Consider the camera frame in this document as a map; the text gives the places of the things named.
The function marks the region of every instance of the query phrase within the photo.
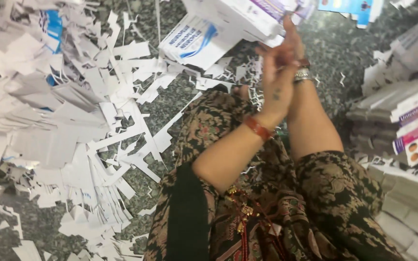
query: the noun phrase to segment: silver bangle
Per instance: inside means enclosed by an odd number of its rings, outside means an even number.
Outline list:
[[[294,83],[297,83],[302,80],[312,80],[309,73],[309,68],[300,68],[298,72],[294,75]]]

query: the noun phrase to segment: stone floor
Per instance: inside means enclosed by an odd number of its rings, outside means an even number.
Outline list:
[[[132,16],[139,15],[137,27],[144,38],[150,41],[150,45],[157,48],[154,0],[128,1],[129,3],[127,0],[100,0],[99,17],[102,21],[106,21],[110,10],[121,14],[130,9]],[[163,38],[182,19],[185,8],[179,0],[164,1],[160,7],[161,37]],[[317,75],[321,81],[317,89],[322,104],[345,142],[348,140],[350,130],[350,124],[345,119],[345,112],[349,108],[349,101],[361,96],[360,85],[364,68],[375,62],[372,59],[373,51],[388,50],[393,39],[416,23],[418,23],[417,7],[398,10],[387,4],[376,22],[364,30],[357,29],[355,21],[346,19],[340,14],[321,11],[316,11],[308,21],[299,26],[299,33],[313,65],[313,74]],[[129,32],[125,34],[125,44],[134,39],[143,41]],[[226,56],[234,57],[230,69],[233,70],[236,66],[247,62],[247,57],[254,55],[254,46],[255,43],[243,41],[229,51]],[[339,83],[340,73],[346,76],[344,86]],[[188,83],[188,76],[185,74],[180,74],[168,89],[159,90],[159,96],[153,103],[140,107],[142,113],[151,114],[150,117],[145,118],[151,133],[156,134],[196,93],[194,86]],[[179,130],[180,122],[177,122],[170,128],[169,133],[176,138]],[[124,141],[123,148],[134,141],[133,139]],[[166,167],[171,169],[173,167],[172,150],[171,146],[162,154],[165,165],[154,161],[152,156],[148,155],[145,161],[149,164],[149,168],[159,176],[165,173]],[[108,158],[112,153],[112,151],[106,152],[101,157]],[[134,235],[148,233],[151,216],[140,217],[137,213],[142,209],[150,209],[156,204],[158,186],[138,169],[130,170],[124,177],[136,190],[136,195],[126,201],[127,208],[134,218],[131,220],[131,225],[125,228],[123,233],[117,235],[117,238],[130,239]],[[36,201],[28,201],[26,196],[16,196],[11,189],[0,196],[0,204],[13,207],[15,212],[20,213],[24,239],[33,240],[39,251],[50,252],[57,260],[65,260],[70,252],[78,253],[83,249],[85,242],[82,238],[67,237],[57,231],[61,217],[66,211],[63,204],[55,208],[39,209]],[[3,220],[7,220],[11,225],[17,223],[15,218],[0,214],[0,222]],[[17,232],[10,228],[0,230],[0,261],[19,260],[11,249],[19,243]],[[136,253],[142,253],[145,245],[145,240],[138,240],[135,246]]]

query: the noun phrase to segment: blue swoosh graphic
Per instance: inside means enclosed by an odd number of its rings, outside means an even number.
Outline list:
[[[188,58],[188,57],[192,57],[192,56],[197,55],[201,50],[203,50],[203,48],[205,48],[210,43],[212,38],[214,38],[216,35],[217,35],[217,29],[216,29],[215,26],[213,26],[211,24],[209,26],[208,31],[204,35],[204,39],[202,40],[202,43],[201,43],[201,46],[199,47],[199,49],[195,50],[195,51],[192,51],[192,52],[182,53],[180,55],[180,58]]]

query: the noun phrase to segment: red bracelet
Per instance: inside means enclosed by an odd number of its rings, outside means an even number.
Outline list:
[[[247,116],[243,122],[246,126],[254,131],[255,134],[258,134],[264,142],[269,140],[274,136],[273,131],[269,131],[266,127],[262,126],[255,118],[252,116]]]

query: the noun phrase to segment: woman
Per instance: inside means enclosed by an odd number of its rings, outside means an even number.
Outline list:
[[[185,112],[144,260],[403,260],[374,219],[380,185],[343,153],[313,82],[295,81],[303,45],[284,27],[281,46],[257,49],[261,112],[219,91]],[[285,117],[290,156],[278,136],[265,142]]]

